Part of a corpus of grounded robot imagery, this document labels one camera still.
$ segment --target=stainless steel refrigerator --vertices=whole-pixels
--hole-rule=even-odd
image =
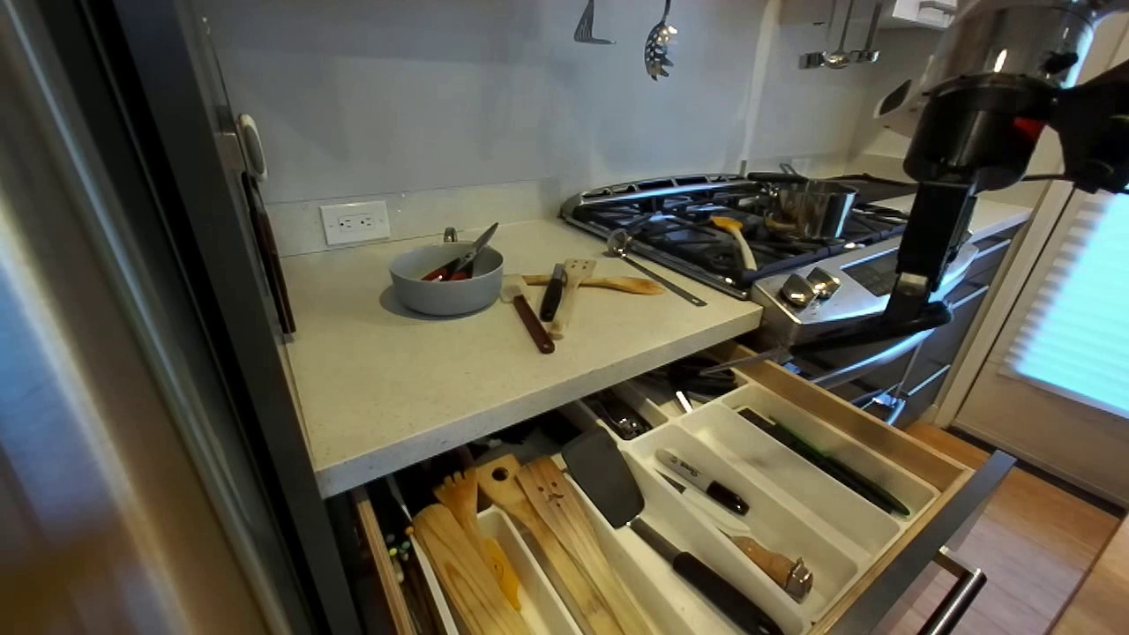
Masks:
[[[206,8],[0,8],[0,632],[360,632]]]

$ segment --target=bowl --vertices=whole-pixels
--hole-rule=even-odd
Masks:
[[[390,262],[390,292],[413,314],[459,316],[489,306],[502,292],[502,253],[484,248],[468,278],[423,282],[437,266],[465,253],[468,245],[429,245]]]

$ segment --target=gas stove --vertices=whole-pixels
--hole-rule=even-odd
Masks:
[[[891,209],[871,203],[871,196],[876,189],[890,196],[912,187],[871,178],[832,179],[858,189],[858,203],[837,241],[803,241],[773,231],[773,212],[778,212],[778,203],[803,185],[803,178],[787,173],[638,179],[583,189],[565,200],[560,219],[599,241],[623,233],[630,238],[635,258],[647,258],[739,300],[753,295],[758,278],[787,274],[901,233],[907,219]],[[738,241],[711,226],[711,216],[739,223],[753,268],[743,268]]]

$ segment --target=beige countertop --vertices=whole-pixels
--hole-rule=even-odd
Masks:
[[[417,245],[428,241],[282,262],[296,314],[286,355],[325,497],[743,334],[763,316],[753,305],[662,268],[705,306],[673,292],[583,288],[556,353],[542,355],[503,300],[451,322],[405,314],[390,300],[389,262]],[[503,223],[495,248],[507,271],[604,253],[556,219]],[[638,271],[599,258],[596,274]]]

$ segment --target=white wall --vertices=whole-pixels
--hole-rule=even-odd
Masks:
[[[596,37],[610,45],[570,42],[583,8],[216,0],[231,102],[264,131],[273,223],[312,238],[319,200],[385,196],[390,231],[413,233],[462,219],[465,200],[551,212],[592,185],[739,160],[803,167],[851,154],[871,109],[878,66],[796,69],[803,51],[824,45],[811,22],[827,5],[676,0],[669,80],[640,69],[659,0],[596,0]]]

